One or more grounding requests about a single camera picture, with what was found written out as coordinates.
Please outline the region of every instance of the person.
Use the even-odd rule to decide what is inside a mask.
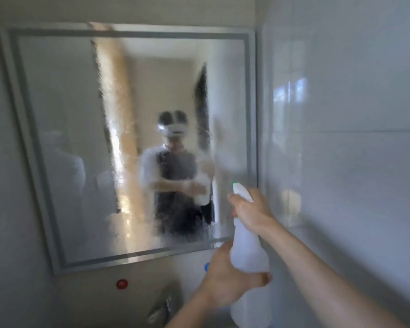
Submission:
[[[187,115],[181,110],[160,113],[158,130],[167,141],[145,150],[141,159],[140,182],[155,193],[154,215],[163,233],[188,235],[202,220],[211,223],[211,210],[194,202],[196,195],[206,194],[194,177],[202,168],[212,179],[213,164],[198,163],[196,155],[184,148],[187,126]]]
[[[302,295],[325,327],[405,328],[288,232],[274,218],[258,189],[251,188],[249,192],[254,202],[234,194],[228,196],[229,201],[243,225],[268,242],[284,260]],[[251,288],[271,281],[268,273],[247,274],[235,269],[230,262],[231,247],[228,242],[215,251],[201,285],[167,328],[199,328],[219,306],[230,305]]]

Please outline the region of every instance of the person's left hand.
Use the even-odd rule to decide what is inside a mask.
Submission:
[[[272,280],[268,272],[248,274],[236,269],[230,261],[232,245],[232,241],[225,242],[214,252],[208,272],[198,289],[198,293],[206,296],[212,307],[230,305],[246,291],[264,287]]]

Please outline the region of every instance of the white sleeve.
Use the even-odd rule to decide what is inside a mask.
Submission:
[[[161,179],[157,156],[164,148],[146,149],[140,158],[140,183],[146,186]]]

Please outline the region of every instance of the person's right hand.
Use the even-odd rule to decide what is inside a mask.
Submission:
[[[202,184],[195,182],[193,180],[182,181],[180,191],[185,195],[188,195],[194,198],[197,195],[205,195],[206,194],[206,187]]]
[[[228,195],[228,200],[234,206],[243,225],[249,231],[260,234],[265,228],[278,222],[270,211],[266,197],[263,196],[260,190],[252,187],[247,190],[254,202],[249,202],[234,193]]]

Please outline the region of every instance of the mirror frame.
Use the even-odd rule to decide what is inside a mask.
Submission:
[[[49,37],[104,37],[104,38],[189,38],[189,39],[237,39],[244,41],[246,78],[246,150],[249,186],[257,187],[257,107],[256,107],[256,44],[255,31],[251,28],[232,27],[182,27],[136,24],[115,25],[115,31],[96,31],[85,23],[10,23],[0,25],[0,40],[9,76],[10,92],[14,110],[23,139],[24,151],[41,215],[44,233],[49,248],[53,271],[56,275],[77,272],[118,264],[127,264],[169,255],[183,254],[219,247],[228,237],[183,244],[170,248],[115,255],[67,263],[62,248],[59,230],[49,194],[44,166],[40,159],[40,144],[34,127],[31,102],[23,70],[18,38],[21,36]]]

